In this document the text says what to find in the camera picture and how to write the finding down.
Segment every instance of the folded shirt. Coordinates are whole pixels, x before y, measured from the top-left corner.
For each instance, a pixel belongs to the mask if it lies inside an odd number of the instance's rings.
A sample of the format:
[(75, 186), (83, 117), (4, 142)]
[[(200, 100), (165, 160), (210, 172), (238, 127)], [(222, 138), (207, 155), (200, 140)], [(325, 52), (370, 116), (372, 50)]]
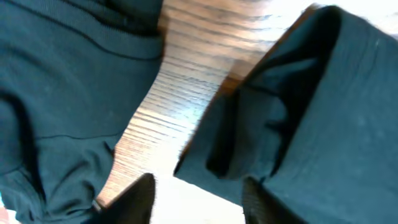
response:
[(22, 223), (91, 217), (159, 71), (162, 1), (107, 2), (0, 2), (0, 192)]
[(252, 177), (309, 223), (398, 220), (398, 43), (316, 10), (204, 115), (175, 176), (241, 204)]

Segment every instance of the wood grain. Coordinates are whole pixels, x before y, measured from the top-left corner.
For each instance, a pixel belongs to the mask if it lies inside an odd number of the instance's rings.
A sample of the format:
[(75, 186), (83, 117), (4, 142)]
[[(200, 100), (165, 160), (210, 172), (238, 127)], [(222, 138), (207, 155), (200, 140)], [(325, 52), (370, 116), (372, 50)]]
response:
[[(112, 201), (145, 172), (157, 178), (152, 223), (244, 223), (241, 207), (172, 177), (209, 101), (232, 90), (311, 1), (165, 0), (165, 58), (149, 94), (116, 148), (98, 199)], [(324, 0), (398, 37), (392, 1)]]

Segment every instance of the light brown wood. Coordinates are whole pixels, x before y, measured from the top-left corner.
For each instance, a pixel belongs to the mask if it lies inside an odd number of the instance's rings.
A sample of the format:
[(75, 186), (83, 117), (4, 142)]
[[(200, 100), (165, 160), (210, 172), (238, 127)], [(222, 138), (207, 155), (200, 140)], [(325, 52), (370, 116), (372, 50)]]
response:
[[(157, 178), (152, 223), (244, 223), (241, 207), (173, 178), (173, 169), (220, 84), (233, 89), (311, 3), (165, 0), (159, 23), (166, 31), (164, 62), (116, 148), (99, 200), (109, 203), (151, 172)], [(337, 4), (398, 37), (393, 1), (317, 3)]]

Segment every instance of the wooden table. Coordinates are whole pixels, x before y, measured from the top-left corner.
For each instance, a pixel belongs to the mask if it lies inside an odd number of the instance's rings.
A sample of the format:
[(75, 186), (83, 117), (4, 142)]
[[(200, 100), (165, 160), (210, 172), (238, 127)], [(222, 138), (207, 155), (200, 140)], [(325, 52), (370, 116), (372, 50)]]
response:
[[(104, 204), (145, 172), (157, 178), (152, 223), (244, 223), (242, 208), (172, 177), (181, 151), (218, 91), (232, 90), (311, 1), (165, 0), (165, 58), (116, 148)], [(390, 0), (323, 0), (398, 37)]]

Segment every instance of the garment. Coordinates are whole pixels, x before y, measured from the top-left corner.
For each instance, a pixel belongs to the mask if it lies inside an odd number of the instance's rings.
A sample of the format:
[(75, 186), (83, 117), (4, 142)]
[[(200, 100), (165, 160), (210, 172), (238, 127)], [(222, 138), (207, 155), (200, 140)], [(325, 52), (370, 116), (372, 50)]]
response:
[(309, 223), (398, 220), (398, 43), (330, 6), (204, 115), (175, 176), (241, 204), (251, 177)]
[(0, 1), (0, 192), (20, 222), (92, 216), (161, 63), (162, 1), (141, 2)]

